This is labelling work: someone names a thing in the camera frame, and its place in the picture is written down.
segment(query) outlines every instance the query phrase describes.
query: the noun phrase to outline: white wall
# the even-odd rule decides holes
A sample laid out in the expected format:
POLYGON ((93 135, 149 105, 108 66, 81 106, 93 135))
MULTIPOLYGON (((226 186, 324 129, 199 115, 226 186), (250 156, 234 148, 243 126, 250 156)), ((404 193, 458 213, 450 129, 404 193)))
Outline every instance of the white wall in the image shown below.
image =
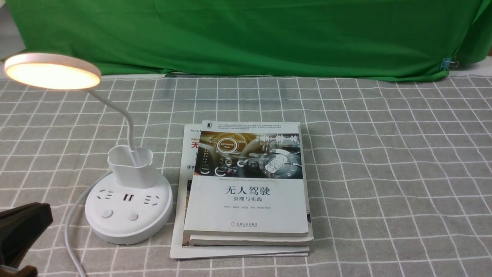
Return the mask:
MULTIPOLYGON (((14 24, 12 16, 8 11, 7 5, 0 7, 0 59, 6 58, 19 51, 24 50, 19 30, 14 24)), ((3 63, 0 62, 0 78, 6 78, 3 72, 3 63)))

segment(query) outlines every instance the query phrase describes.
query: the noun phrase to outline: white power cable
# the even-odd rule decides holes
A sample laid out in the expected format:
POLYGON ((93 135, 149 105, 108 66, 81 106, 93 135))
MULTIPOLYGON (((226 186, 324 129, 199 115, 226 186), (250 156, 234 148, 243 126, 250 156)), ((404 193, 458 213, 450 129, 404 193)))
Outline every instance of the white power cable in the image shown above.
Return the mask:
POLYGON ((70 212, 68 212, 68 216, 65 220, 65 228, 64 228, 65 234, 64 234, 64 236, 65 236, 66 250, 68 251, 68 255, 70 256, 70 259, 72 260, 73 264, 77 268, 77 271, 78 271, 80 277, 86 277, 86 273, 84 272, 84 269, 82 268, 82 264, 79 262, 77 257, 75 257, 75 253, 73 252, 73 249, 70 246, 70 243, 68 242, 68 227, 70 226, 70 222, 72 221, 72 217, 73 217, 73 214, 75 212, 75 209, 80 205, 82 200, 84 200, 87 197, 87 195, 97 185, 97 183, 99 183, 101 180, 103 180, 106 176, 108 176, 111 173, 112 172, 109 171, 106 174, 104 174, 103 176, 101 176, 99 179, 96 180, 96 182, 94 182, 89 188, 87 188, 84 191, 84 193, 82 193, 82 195, 79 197, 79 199, 77 199, 77 201, 75 201, 75 204, 70 209, 70 212))
POLYGON ((123 115, 123 117, 125 118, 126 123, 127 123, 126 139, 128 140, 128 148, 130 148, 131 160, 133 161, 134 166, 136 166, 136 167, 141 166, 142 163, 140 162, 140 157, 138 156, 138 153, 135 151, 135 146, 133 146, 133 119, 131 119, 130 113, 127 110, 125 110, 124 108, 121 108, 118 105, 116 105, 113 101, 100 96, 99 94, 97 94, 97 92, 95 90, 88 89, 86 91, 90 95, 92 95, 94 98, 101 101, 106 106, 112 108, 113 110, 115 110, 115 111, 117 111, 123 115))

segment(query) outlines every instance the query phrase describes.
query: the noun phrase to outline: lamp base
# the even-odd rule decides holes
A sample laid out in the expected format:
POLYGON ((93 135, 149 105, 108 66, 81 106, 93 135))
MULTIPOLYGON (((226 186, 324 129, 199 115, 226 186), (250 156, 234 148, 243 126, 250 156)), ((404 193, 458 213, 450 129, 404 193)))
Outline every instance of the lamp base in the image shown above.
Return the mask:
POLYGON ((85 214, 95 234, 114 244, 144 241, 164 227, 173 211, 173 193, 159 174, 150 188, 123 187, 112 173, 87 196, 85 214))

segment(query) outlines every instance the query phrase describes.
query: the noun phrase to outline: gray checkered tablecloth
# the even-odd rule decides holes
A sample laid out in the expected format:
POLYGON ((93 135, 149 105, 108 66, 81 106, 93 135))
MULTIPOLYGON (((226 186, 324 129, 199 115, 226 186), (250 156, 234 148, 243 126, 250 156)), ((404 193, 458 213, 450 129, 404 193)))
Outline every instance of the gray checkered tablecloth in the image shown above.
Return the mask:
MULTIPOLYGON (((105 243, 82 208, 71 240, 98 277, 489 277, 492 274, 492 79, 106 79, 132 112, 176 197, 183 124, 302 122, 315 242, 307 258, 168 258, 173 220, 137 245, 105 243)), ((118 113, 83 92, 0 80, 0 208, 52 205, 55 222, 24 265, 76 276, 62 219, 125 144, 118 113)))

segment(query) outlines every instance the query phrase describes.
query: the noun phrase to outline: binder clip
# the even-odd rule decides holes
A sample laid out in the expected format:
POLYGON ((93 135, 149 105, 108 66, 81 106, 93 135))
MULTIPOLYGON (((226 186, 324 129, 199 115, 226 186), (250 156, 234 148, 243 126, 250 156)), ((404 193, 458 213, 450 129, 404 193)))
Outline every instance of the binder clip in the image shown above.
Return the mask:
POLYGON ((449 68, 457 68, 460 65, 460 62, 456 60, 456 57, 452 58, 444 58, 442 59, 440 71, 449 70, 449 68))

